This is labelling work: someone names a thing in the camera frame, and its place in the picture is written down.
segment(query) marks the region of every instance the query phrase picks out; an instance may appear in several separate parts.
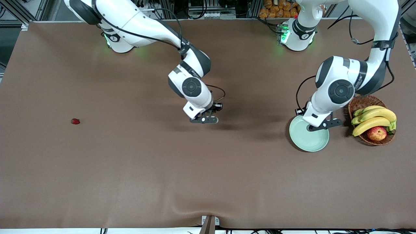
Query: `brown table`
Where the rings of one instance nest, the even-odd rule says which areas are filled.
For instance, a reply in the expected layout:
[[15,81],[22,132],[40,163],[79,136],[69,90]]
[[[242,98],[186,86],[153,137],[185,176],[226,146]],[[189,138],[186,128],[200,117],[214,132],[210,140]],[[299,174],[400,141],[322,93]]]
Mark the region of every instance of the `brown table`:
[[[391,144],[365,146],[350,127],[331,129],[316,153],[289,140],[300,82],[329,56],[369,54],[347,21],[331,22],[291,52],[256,20],[182,21],[212,59],[204,81],[227,91],[217,125],[182,112],[167,85],[180,60],[170,46],[116,54],[94,26],[31,23],[0,85],[0,227],[195,226],[213,214],[229,228],[415,228],[416,79],[401,35],[396,82],[376,93],[399,118]],[[306,83],[301,102],[315,90]]]

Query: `plate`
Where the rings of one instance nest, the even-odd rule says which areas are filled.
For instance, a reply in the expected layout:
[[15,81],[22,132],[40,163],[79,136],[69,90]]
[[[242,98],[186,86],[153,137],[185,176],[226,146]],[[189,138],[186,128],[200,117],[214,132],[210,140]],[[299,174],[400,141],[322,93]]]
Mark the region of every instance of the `plate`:
[[309,124],[303,121],[302,117],[298,115],[290,123],[289,134],[293,143],[308,152],[316,152],[325,148],[329,141],[329,130],[310,132],[307,130]]

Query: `apple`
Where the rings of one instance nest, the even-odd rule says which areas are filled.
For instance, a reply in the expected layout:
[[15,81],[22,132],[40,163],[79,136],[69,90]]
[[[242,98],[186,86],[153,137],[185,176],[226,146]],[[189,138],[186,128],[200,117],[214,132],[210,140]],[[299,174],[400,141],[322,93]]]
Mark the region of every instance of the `apple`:
[[367,137],[375,142],[379,142],[387,137],[387,131],[382,126],[372,127],[367,130]]

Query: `wicker basket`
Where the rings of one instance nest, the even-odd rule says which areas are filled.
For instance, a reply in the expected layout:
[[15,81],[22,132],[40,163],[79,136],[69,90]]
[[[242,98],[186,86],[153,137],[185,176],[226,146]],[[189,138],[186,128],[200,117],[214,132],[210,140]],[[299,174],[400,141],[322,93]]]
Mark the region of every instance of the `wicker basket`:
[[[386,105],[380,99],[376,98],[375,96],[368,95],[365,97],[360,97],[360,96],[354,97],[351,100],[351,102],[348,104],[348,113],[349,113],[350,119],[354,117],[354,112],[356,110],[361,109],[361,108],[366,108],[369,106],[374,106],[374,105],[387,108]],[[363,140],[365,143],[369,145],[386,145],[392,142],[394,139],[394,135],[387,135],[387,137],[384,138],[383,140],[379,142],[375,142],[375,141],[370,140],[367,137],[367,134],[361,134],[359,137],[361,138],[361,140]]]

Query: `small red object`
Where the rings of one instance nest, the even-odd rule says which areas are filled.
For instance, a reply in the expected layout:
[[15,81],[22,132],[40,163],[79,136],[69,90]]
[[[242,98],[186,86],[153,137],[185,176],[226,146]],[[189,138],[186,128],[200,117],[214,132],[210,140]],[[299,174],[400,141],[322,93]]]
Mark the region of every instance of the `small red object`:
[[81,122],[79,121],[79,119],[74,118],[74,119],[71,120],[71,123],[72,124],[80,124]]

